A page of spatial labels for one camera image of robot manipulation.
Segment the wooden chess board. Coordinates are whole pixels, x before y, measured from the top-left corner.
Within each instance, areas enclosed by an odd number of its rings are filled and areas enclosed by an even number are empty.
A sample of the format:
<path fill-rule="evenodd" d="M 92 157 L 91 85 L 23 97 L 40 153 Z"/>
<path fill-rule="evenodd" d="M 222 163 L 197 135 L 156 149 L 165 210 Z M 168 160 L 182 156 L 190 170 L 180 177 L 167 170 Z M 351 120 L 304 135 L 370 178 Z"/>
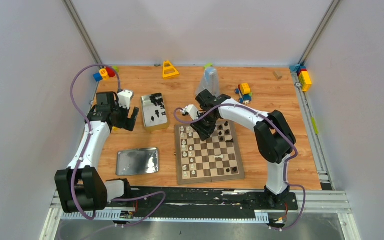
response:
<path fill-rule="evenodd" d="M 242 180 L 245 170 L 235 124 L 219 120 L 202 141 L 187 124 L 174 126 L 177 183 L 179 185 Z"/>

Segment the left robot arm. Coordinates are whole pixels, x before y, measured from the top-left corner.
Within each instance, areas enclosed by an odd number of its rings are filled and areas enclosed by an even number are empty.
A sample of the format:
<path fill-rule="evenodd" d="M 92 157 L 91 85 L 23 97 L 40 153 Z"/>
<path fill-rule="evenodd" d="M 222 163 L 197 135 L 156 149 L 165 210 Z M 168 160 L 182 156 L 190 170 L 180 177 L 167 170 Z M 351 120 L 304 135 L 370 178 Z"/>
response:
<path fill-rule="evenodd" d="M 113 199 L 122 207 L 132 203 L 129 182 L 126 179 L 104 182 L 98 165 L 113 128 L 134 130 L 139 108 L 130 107 L 133 97 L 134 92 L 128 89 L 96 95 L 96 104 L 86 115 L 84 134 L 76 154 L 67 168 L 58 170 L 54 177 L 65 213 L 100 211 Z"/>

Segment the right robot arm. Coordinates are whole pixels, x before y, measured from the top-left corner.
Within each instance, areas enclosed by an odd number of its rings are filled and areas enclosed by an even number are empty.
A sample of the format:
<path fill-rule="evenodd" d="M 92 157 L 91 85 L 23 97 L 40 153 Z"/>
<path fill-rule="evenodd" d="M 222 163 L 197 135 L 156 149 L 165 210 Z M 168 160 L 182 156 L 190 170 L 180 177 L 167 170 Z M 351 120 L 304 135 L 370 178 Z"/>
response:
<path fill-rule="evenodd" d="M 254 133 L 258 151 L 267 161 L 266 204 L 272 209 L 281 207 L 290 192 L 288 162 L 298 155 L 296 138 L 284 115 L 278 110 L 256 110 L 228 95 L 214 96 L 208 90 L 199 93 L 195 99 L 199 107 L 190 104 L 181 112 L 191 117 L 190 126 L 201 140 L 207 140 L 213 134 L 218 120 L 232 121 Z"/>

